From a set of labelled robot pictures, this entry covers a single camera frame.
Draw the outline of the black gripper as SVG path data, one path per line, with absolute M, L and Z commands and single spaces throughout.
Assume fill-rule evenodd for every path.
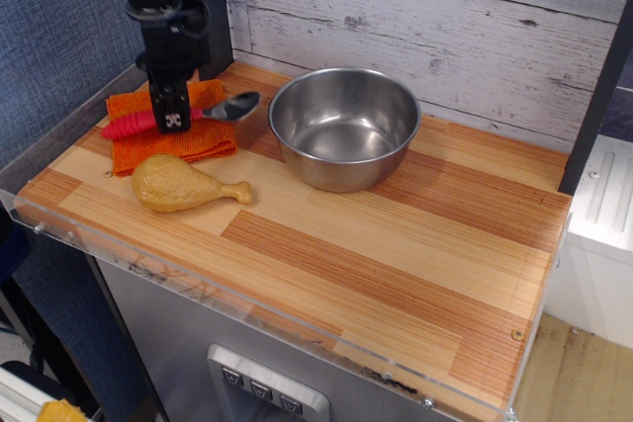
M 171 0 L 158 7 L 130 4 L 127 13 L 140 24 L 144 51 L 136 58 L 136 66 L 147 76 L 157 129 L 169 133 L 170 106 L 170 129 L 189 130 L 187 81 L 209 59 L 207 6 L 202 0 Z

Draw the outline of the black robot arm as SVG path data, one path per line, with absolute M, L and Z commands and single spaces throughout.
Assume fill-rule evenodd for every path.
M 209 59 L 209 12 L 203 0 L 127 0 L 144 51 L 136 67 L 145 73 L 152 118 L 162 133 L 191 127 L 187 82 Z

